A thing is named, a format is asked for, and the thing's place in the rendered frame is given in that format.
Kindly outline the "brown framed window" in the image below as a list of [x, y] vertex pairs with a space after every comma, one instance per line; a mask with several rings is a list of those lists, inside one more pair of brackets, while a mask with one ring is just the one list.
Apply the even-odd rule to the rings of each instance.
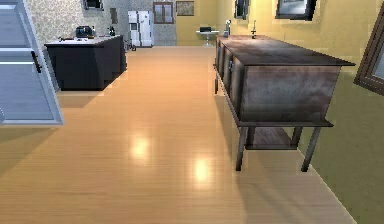
[[172, 2], [154, 2], [154, 23], [155, 24], [173, 24], [173, 3]]

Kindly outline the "grey room door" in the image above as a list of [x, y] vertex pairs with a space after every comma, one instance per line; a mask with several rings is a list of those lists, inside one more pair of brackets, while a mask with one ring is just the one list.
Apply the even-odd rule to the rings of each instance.
[[[37, 73], [31, 51], [38, 56], [41, 73]], [[0, 125], [62, 123], [26, 0], [0, 0]]]

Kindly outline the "large dark framed picture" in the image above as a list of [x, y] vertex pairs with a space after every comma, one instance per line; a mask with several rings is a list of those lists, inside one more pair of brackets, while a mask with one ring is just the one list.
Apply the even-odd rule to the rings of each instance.
[[276, 19], [304, 20], [313, 19], [317, 0], [278, 0]]

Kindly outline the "white round table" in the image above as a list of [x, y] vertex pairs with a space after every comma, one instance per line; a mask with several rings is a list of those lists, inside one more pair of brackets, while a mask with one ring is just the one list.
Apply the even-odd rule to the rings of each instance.
[[216, 36], [219, 34], [219, 31], [210, 31], [210, 32], [201, 32], [196, 31], [197, 34], [203, 35], [206, 37], [206, 43], [203, 46], [213, 46], [209, 41], [211, 36]]

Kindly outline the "black kitchen counter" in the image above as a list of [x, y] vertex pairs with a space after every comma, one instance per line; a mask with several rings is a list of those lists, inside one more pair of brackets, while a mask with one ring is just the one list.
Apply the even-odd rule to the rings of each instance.
[[123, 36], [46, 43], [62, 91], [102, 91], [127, 67]]

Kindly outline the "brown framed wall picture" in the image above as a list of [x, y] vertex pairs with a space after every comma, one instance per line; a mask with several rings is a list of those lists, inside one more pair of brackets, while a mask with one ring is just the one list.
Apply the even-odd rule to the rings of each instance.
[[354, 83], [384, 96], [384, 2], [378, 13]]

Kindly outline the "dark wall cabinet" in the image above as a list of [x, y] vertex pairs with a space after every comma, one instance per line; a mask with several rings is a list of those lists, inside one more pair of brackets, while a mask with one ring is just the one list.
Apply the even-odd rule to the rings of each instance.
[[85, 10], [102, 10], [103, 9], [102, 0], [83, 0], [83, 5]]

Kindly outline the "white fridge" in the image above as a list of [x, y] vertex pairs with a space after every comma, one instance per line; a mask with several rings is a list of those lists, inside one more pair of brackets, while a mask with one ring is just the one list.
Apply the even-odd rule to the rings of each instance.
[[153, 12], [129, 11], [128, 12], [130, 40], [136, 47], [152, 47], [153, 36]]

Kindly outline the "black toaster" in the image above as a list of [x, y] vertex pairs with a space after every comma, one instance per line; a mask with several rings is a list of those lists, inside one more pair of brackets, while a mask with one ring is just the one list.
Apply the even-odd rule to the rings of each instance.
[[89, 38], [93, 36], [93, 29], [90, 26], [78, 26], [76, 28], [77, 38]]

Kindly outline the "dark brown sideboard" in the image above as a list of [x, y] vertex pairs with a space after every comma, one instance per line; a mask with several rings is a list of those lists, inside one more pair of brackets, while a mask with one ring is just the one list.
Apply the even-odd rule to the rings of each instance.
[[246, 150], [295, 150], [313, 129], [301, 170], [307, 171], [340, 74], [350, 63], [264, 35], [216, 39], [215, 89], [239, 128], [235, 169]]

